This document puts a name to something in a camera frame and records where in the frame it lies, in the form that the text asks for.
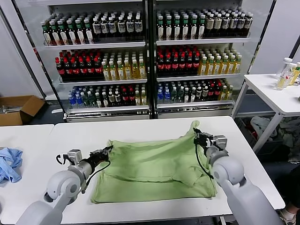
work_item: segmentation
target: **white table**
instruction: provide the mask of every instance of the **white table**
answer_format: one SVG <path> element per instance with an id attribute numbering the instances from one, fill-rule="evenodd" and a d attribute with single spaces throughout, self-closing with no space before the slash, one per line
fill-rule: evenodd
<path id="1" fill-rule="evenodd" d="M 22 177 L 25 177 L 25 180 L 30 177 L 29 166 L 38 161 L 38 155 L 44 152 L 45 143 L 53 128 L 53 124 L 0 127 L 0 147 L 23 151 L 22 166 L 17 170 Z M 11 198 L 8 195 L 14 195 L 15 192 L 22 189 L 23 183 L 24 179 L 14 184 L 9 181 L 0 183 L 0 218 L 3 216 L 3 210 L 7 204 L 15 204 L 15 202 L 9 202 Z"/>
<path id="2" fill-rule="evenodd" d="M 271 133 L 284 117 L 300 116 L 300 86 L 288 86 L 283 90 L 275 90 L 277 78 L 275 74 L 244 75 L 240 95 L 232 111 L 232 118 L 235 118 L 242 100 L 250 87 L 272 110 L 275 116 L 267 126 L 257 143 L 253 147 L 254 152 L 258 152 L 266 143 Z"/>
<path id="3" fill-rule="evenodd" d="M 227 150 L 245 167 L 251 181 L 265 193 L 275 209 L 285 204 L 264 168 L 248 145 L 244 136 L 229 116 L 106 121 L 86 123 L 65 123 L 54 127 L 49 136 L 47 148 L 43 150 L 43 160 L 28 165 L 28 177 L 23 178 L 22 188 L 8 196 L 2 224 L 15 224 L 25 209 L 42 199 L 49 178 L 66 165 L 59 165 L 55 156 L 71 149 L 81 149 L 82 157 L 89 152 L 106 146 L 108 139 L 124 142 L 158 141 L 175 139 L 184 135 L 193 120 L 199 120 L 202 131 L 228 138 Z M 223 190 L 217 185 L 218 194 L 213 198 L 188 198 L 155 202 L 125 202 L 92 204 L 90 196 L 97 182 L 92 179 L 87 192 L 67 206 L 63 213 L 63 224 L 118 223 L 179 218 L 196 218 L 228 215 L 230 211 Z"/>

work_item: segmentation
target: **person's foot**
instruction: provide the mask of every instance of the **person's foot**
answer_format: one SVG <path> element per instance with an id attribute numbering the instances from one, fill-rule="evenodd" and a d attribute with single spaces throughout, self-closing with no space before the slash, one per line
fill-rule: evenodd
<path id="1" fill-rule="evenodd" d="M 287 216 L 285 214 L 285 212 L 280 211 L 279 216 L 286 225 L 295 225 L 296 224 L 296 215 L 291 217 L 290 215 Z"/>

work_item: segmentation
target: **display fridge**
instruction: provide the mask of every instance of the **display fridge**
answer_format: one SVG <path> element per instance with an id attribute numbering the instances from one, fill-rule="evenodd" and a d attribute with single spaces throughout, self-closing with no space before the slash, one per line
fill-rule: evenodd
<path id="1" fill-rule="evenodd" d="M 9 3 L 72 122 L 230 115 L 275 1 Z"/>

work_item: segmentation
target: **red bottle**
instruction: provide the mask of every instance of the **red bottle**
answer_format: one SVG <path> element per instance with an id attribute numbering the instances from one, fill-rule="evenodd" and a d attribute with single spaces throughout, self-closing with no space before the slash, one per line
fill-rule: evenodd
<path id="1" fill-rule="evenodd" d="M 66 71 L 64 69 L 64 65 L 60 62 L 58 57 L 55 58 L 55 63 L 56 63 L 56 69 L 57 69 L 58 73 L 60 75 L 64 75 Z"/>

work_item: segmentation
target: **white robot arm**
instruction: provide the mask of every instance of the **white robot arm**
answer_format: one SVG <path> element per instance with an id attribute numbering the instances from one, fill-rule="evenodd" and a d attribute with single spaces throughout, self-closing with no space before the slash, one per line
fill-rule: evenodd
<path id="1" fill-rule="evenodd" d="M 204 154 L 212 165 L 211 174 L 224 190 L 229 208 L 239 225 L 282 225 L 282 220 L 261 189 L 245 176 L 243 165 L 228 156 L 225 150 L 227 138 L 194 130 L 194 143 L 204 148 Z"/>

